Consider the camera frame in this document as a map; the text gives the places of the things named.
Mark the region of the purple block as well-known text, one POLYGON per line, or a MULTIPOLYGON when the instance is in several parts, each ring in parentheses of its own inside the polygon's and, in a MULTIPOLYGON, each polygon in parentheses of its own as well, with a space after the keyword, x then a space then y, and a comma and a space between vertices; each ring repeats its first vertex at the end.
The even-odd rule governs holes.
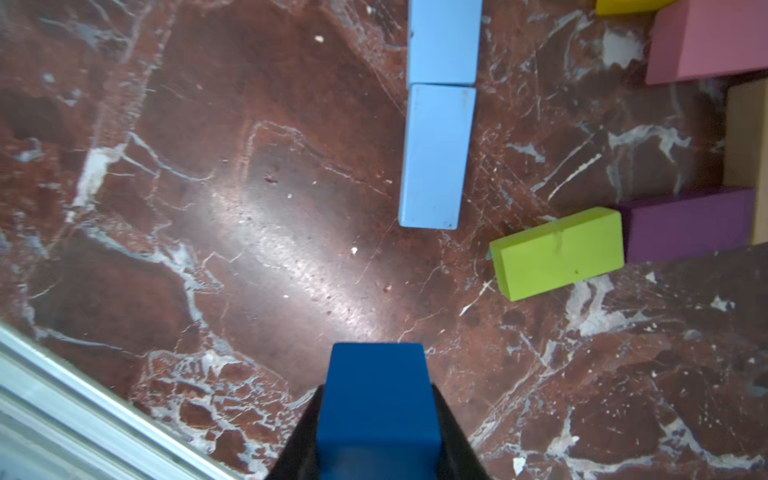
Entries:
POLYGON ((755 191, 704 190, 635 200, 621 213, 625 261, 665 262, 740 248, 752 233, 755 191))

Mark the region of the natural wood block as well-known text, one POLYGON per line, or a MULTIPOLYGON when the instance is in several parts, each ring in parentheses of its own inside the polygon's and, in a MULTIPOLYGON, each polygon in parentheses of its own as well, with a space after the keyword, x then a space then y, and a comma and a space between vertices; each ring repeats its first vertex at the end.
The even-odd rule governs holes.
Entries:
POLYGON ((767 79, 731 87, 726 102, 723 183, 755 193, 750 242, 767 242, 767 79))

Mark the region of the pink rectangular block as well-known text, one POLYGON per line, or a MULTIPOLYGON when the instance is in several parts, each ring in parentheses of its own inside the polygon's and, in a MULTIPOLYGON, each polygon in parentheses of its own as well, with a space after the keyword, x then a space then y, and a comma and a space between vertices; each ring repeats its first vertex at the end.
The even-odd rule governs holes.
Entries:
POLYGON ((645 77, 648 85, 766 67, 765 0, 677 1, 655 15, 645 77))

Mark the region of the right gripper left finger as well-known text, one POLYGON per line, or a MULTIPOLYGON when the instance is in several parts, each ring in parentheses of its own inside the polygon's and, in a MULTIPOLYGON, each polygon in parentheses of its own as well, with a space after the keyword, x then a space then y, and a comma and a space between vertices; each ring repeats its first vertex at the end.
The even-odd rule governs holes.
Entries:
POLYGON ((317 427, 324 386, 315 390, 266 480, 319 480, 317 427))

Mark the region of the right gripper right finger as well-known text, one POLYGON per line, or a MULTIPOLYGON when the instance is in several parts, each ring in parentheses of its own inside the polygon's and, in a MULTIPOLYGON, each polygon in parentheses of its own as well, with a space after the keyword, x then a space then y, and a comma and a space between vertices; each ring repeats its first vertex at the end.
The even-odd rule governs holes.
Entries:
POLYGON ((438 480, 490 480, 473 447, 461 430, 439 388, 432 391, 441 436, 441 450, 437 461, 438 480))

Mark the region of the light blue slanted block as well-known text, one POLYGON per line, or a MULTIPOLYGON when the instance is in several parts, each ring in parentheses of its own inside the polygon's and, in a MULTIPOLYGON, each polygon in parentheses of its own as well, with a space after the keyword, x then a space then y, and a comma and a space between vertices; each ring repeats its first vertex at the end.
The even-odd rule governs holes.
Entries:
POLYGON ((458 227, 475 101, 471 87, 411 86, 398 210, 401 226, 458 227))

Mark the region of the yellow triangular block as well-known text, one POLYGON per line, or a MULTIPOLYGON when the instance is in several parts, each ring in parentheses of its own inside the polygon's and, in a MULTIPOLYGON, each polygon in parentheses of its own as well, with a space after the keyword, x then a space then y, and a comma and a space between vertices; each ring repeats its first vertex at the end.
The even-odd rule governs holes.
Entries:
POLYGON ((597 0, 598 16, 626 15, 655 12, 675 3, 676 0, 597 0))

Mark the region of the dark blue cube block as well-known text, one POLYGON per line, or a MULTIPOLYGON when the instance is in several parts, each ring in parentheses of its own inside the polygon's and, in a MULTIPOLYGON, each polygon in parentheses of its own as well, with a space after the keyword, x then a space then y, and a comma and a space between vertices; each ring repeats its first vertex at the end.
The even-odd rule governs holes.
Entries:
POLYGON ((435 479, 442 439, 423 346, 335 344, 316 442, 322 479, 435 479))

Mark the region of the lime green block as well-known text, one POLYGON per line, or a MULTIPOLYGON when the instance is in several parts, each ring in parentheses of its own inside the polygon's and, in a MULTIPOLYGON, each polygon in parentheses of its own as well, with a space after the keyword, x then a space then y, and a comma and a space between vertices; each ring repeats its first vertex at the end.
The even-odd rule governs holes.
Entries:
POLYGON ((622 268, 621 214, 591 208, 490 243, 499 291, 519 301, 622 268))

